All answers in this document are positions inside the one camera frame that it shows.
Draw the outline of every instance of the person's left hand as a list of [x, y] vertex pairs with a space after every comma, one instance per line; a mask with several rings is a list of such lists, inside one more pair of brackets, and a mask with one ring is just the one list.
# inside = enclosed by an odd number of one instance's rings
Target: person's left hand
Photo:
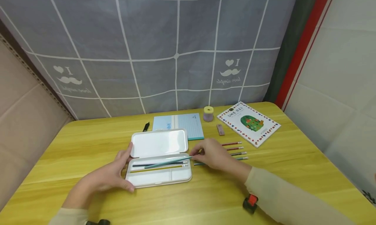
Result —
[[133, 193], [134, 186], [132, 183], [121, 177], [121, 171], [124, 169], [126, 163], [133, 159], [129, 157], [132, 147], [133, 143], [131, 142], [127, 150], [121, 150], [117, 153], [113, 162], [84, 176], [81, 179], [82, 183], [88, 184], [95, 191], [122, 188]]

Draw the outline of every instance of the notebook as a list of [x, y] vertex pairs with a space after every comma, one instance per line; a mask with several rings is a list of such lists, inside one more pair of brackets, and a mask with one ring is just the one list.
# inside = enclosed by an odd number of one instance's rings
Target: notebook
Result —
[[188, 140], [204, 139], [200, 114], [198, 113], [154, 117], [153, 131], [157, 129], [180, 128], [187, 131]]
[[226, 109], [217, 118], [256, 148], [280, 127], [280, 124], [243, 102]]

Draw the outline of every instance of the table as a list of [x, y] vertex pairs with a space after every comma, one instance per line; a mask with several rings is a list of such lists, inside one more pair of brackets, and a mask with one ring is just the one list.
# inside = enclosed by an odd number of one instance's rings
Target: table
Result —
[[[202, 121], [206, 138], [220, 143], [243, 141], [248, 164], [284, 178], [316, 195], [357, 224], [376, 224], [375, 208], [322, 154], [297, 126], [270, 102], [249, 104], [282, 126], [259, 149], [223, 125], [218, 136], [215, 118]], [[230, 106], [216, 107], [217, 115]], [[200, 113], [203, 109], [74, 121], [62, 128], [30, 174], [0, 213], [1, 224], [47, 224], [67, 193], [85, 174], [112, 161], [128, 146], [131, 136], [158, 115]], [[189, 141], [190, 149], [198, 141]], [[206, 166], [193, 166], [187, 183], [137, 189], [134, 194], [111, 190], [97, 194], [90, 220], [107, 218], [119, 224], [274, 224], [258, 209], [242, 208], [245, 186], [231, 176]]]

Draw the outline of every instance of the heart logo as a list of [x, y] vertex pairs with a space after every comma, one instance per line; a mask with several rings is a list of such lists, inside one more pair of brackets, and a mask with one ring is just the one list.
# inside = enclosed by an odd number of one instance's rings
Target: heart logo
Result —
[[227, 67], [230, 67], [234, 63], [234, 60], [226, 60]]
[[54, 65], [54, 69], [57, 71], [57, 72], [60, 72], [60, 73], [63, 73], [64, 72], [64, 69], [60, 66], [55, 66]]

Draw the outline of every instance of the pencil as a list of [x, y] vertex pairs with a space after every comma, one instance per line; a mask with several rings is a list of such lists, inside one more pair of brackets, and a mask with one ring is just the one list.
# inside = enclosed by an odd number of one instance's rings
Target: pencil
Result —
[[132, 170], [132, 171], [129, 171], [129, 173], [139, 173], [139, 172], [146, 172], [146, 171], [165, 170], [165, 169], [180, 168], [180, 167], [185, 167], [185, 166], [188, 166], [188, 164], [161, 166], [161, 167], [156, 167], [156, 168], [152, 168], [152, 169]]
[[237, 156], [237, 155], [244, 155], [247, 154], [247, 152], [241, 152], [241, 153], [231, 153], [231, 156]]
[[[178, 162], [173, 162], [173, 163], [168, 163], [167, 165], [176, 165], [176, 164], [183, 164], [183, 163], [187, 163], [187, 161], [178, 161]], [[133, 164], [132, 167], [145, 167], [145, 166], [152, 166], [152, 165], [155, 165], [155, 164], [160, 164], [160, 163], [152, 163], [152, 164]]]
[[[248, 157], [238, 157], [238, 158], [235, 158], [235, 159], [238, 160], [238, 161], [242, 161], [242, 160], [247, 160]], [[198, 163], [194, 163], [193, 165], [194, 166], [203, 166], [203, 165], [205, 165], [205, 163], [198, 162]]]
[[168, 165], [170, 163], [174, 163], [174, 162], [177, 162], [177, 161], [188, 160], [188, 159], [191, 159], [191, 158], [193, 158], [193, 156], [178, 158], [178, 159], [171, 160], [171, 161], [166, 161], [166, 162], [163, 162], [163, 163], [153, 164], [151, 166], [145, 166], [145, 169], [156, 168], [158, 166], [164, 166], [164, 165]]
[[235, 144], [242, 144], [242, 142], [223, 143], [222, 146], [235, 145]]
[[226, 148], [227, 151], [243, 149], [244, 147]]

